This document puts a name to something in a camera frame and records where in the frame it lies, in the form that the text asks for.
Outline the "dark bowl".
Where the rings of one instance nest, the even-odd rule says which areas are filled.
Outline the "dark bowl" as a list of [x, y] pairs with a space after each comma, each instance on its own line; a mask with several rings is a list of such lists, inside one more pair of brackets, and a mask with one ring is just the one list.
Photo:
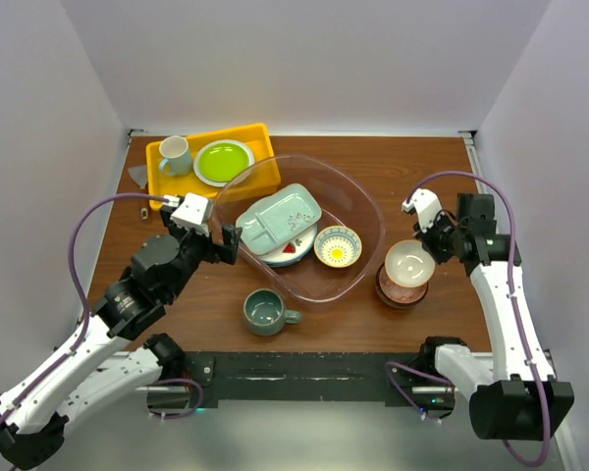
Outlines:
[[395, 243], [385, 257], [389, 279], [404, 288], [418, 288], [429, 282], [436, 268], [434, 258], [417, 240]]

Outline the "light blue rectangular dish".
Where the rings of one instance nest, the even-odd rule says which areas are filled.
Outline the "light blue rectangular dish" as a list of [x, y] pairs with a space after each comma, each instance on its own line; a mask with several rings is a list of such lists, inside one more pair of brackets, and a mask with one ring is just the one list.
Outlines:
[[251, 204], [236, 226], [241, 241], [255, 255], [264, 255], [316, 224], [322, 209], [305, 186], [292, 183]]

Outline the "yellow blue patterned bowl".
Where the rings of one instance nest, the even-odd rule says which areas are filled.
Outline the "yellow blue patterned bowl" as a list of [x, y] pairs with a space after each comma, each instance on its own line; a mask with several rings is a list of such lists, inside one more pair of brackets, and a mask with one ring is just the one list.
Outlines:
[[313, 244], [317, 259], [331, 268], [353, 265], [362, 254], [359, 235], [345, 226], [330, 226], [318, 233]]

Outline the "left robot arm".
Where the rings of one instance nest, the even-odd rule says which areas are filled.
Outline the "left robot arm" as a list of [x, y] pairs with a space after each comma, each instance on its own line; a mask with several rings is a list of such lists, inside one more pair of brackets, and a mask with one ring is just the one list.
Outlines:
[[150, 384], [173, 385], [184, 373], [185, 354], [166, 334], [154, 335], [127, 361], [97, 369], [161, 319], [203, 262], [235, 264], [242, 230], [222, 228], [216, 243], [210, 208], [189, 200], [163, 204], [168, 232], [150, 237], [120, 279], [94, 304], [85, 302], [76, 331], [33, 373], [0, 394], [0, 453], [30, 470], [52, 456], [89, 414]]

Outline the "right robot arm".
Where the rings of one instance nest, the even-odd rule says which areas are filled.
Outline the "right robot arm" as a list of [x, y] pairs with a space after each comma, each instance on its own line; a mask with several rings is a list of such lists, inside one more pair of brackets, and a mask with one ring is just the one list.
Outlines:
[[463, 265], [479, 298], [493, 365], [480, 364], [458, 339], [429, 338], [417, 362], [420, 379], [446, 379], [467, 399], [469, 419], [482, 440], [540, 442], [554, 435], [574, 403], [571, 383], [558, 380], [534, 331], [522, 285], [521, 258], [509, 235], [497, 231], [489, 194], [461, 193], [448, 216], [431, 190], [420, 188], [402, 209], [414, 214], [415, 237], [443, 264]]

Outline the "clear plastic bin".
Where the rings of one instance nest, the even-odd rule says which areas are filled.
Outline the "clear plastic bin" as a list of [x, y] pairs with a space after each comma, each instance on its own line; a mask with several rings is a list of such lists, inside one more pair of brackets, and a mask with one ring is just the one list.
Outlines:
[[239, 258], [280, 293], [308, 305], [331, 303], [345, 297], [374, 270], [383, 248], [385, 222], [373, 196], [341, 169], [314, 157], [281, 155], [258, 162], [227, 183], [216, 196], [212, 221], [219, 231], [253, 203], [290, 184], [305, 187], [322, 210], [320, 231], [331, 226], [354, 230], [362, 240], [362, 254], [349, 267], [324, 265], [313, 250], [290, 266], [271, 267], [245, 246]]

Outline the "teal ceramic mug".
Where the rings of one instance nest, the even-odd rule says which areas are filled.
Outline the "teal ceramic mug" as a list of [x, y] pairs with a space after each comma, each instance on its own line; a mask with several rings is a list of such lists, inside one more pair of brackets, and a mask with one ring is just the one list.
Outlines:
[[271, 337], [281, 332], [287, 324], [299, 324], [302, 314], [288, 309], [276, 292], [263, 288], [253, 291], [244, 301], [242, 320], [253, 334]]

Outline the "red brown bottom bowl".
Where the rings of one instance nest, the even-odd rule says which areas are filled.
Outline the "red brown bottom bowl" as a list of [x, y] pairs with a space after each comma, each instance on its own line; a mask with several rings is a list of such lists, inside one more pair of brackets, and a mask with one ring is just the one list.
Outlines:
[[394, 309], [410, 309], [419, 304], [427, 295], [429, 285], [406, 288], [395, 284], [382, 264], [376, 273], [375, 288], [380, 299]]

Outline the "yellow plastic tray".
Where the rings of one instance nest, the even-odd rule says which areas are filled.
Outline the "yellow plastic tray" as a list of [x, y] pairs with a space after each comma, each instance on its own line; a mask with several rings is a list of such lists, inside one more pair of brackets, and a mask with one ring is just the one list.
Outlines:
[[[233, 139], [243, 142], [254, 154], [255, 165], [243, 175], [246, 179], [233, 186], [232, 198], [247, 199], [261, 197], [276, 191], [281, 184], [281, 175], [275, 160], [269, 131], [265, 124], [256, 123], [235, 128], [190, 134], [186, 136], [191, 156], [195, 158], [199, 150], [213, 141]], [[214, 198], [221, 187], [202, 182], [194, 174], [173, 177], [159, 171], [163, 157], [159, 151], [160, 141], [150, 142], [145, 147], [148, 175], [148, 191], [153, 196], [181, 195], [188, 192]]]

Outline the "grey rimmed plate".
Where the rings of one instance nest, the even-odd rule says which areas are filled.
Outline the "grey rimmed plate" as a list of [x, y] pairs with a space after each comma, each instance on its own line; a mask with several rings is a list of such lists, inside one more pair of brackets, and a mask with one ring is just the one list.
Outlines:
[[[255, 163], [255, 157], [254, 157], [254, 154], [253, 154], [252, 150], [251, 150], [251, 149], [250, 149], [250, 148], [249, 148], [249, 147], [248, 147], [246, 144], [242, 143], [241, 141], [238, 141], [238, 140], [233, 140], [233, 139], [221, 139], [221, 140], [217, 140], [217, 141], [211, 142], [211, 143], [209, 143], [209, 144], [212, 144], [212, 143], [215, 143], [215, 142], [235, 142], [235, 143], [238, 143], [238, 144], [240, 144], [242, 147], [244, 147], [244, 148], [245, 148], [245, 149], [246, 149], [246, 150], [247, 150], [247, 151], [248, 151], [248, 152], [251, 154], [251, 157], [250, 157], [250, 159], [251, 159], [251, 162], [250, 162], [250, 165], [249, 165], [248, 167], [252, 166], [252, 165]], [[200, 175], [200, 174], [197, 172], [197, 163], [196, 163], [196, 160], [197, 160], [197, 158], [198, 158], [198, 157], [201, 155], [201, 150], [202, 150], [202, 149], [203, 149], [205, 146], [203, 146], [203, 147], [202, 147], [202, 148], [199, 150], [199, 152], [196, 154], [196, 156], [195, 156], [195, 158], [194, 158], [194, 160], [193, 160], [193, 171], [194, 171], [195, 175], [196, 175], [196, 176], [197, 176], [197, 177], [198, 177], [198, 178], [199, 178], [199, 179], [200, 179], [202, 182], [204, 182], [204, 183], [206, 183], [206, 184], [208, 184], [208, 185], [211, 185], [211, 186], [222, 187], [222, 186], [226, 185], [228, 182], [226, 182], [226, 183], [215, 183], [215, 182], [211, 182], [210, 180], [207, 180], [206, 178], [204, 178], [203, 176], [201, 176], [201, 175]]]

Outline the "lime green plate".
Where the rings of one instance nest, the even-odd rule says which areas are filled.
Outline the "lime green plate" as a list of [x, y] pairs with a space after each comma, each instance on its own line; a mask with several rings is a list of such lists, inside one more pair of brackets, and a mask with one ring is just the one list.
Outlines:
[[197, 158], [197, 172], [215, 183], [226, 183], [246, 169], [251, 154], [235, 142], [215, 142], [205, 146]]

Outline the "light blue white mug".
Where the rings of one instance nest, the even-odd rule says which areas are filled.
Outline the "light blue white mug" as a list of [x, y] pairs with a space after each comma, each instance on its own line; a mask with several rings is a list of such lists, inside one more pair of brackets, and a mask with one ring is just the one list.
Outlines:
[[192, 156], [188, 141], [180, 135], [171, 135], [159, 144], [162, 160], [159, 164], [161, 174], [169, 177], [183, 177], [191, 173]]

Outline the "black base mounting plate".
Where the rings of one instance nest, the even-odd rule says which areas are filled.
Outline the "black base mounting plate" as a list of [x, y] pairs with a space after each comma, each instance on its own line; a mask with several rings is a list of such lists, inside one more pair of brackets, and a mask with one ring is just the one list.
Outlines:
[[[186, 353], [187, 377], [204, 391], [202, 408], [220, 402], [312, 401], [382, 402], [409, 406], [388, 378], [385, 364], [395, 361], [419, 365], [416, 352], [216, 352]], [[393, 378], [425, 411], [451, 411], [452, 388], [392, 367]], [[192, 386], [164, 386], [147, 390], [151, 412], [180, 413], [194, 406], [198, 392]]]

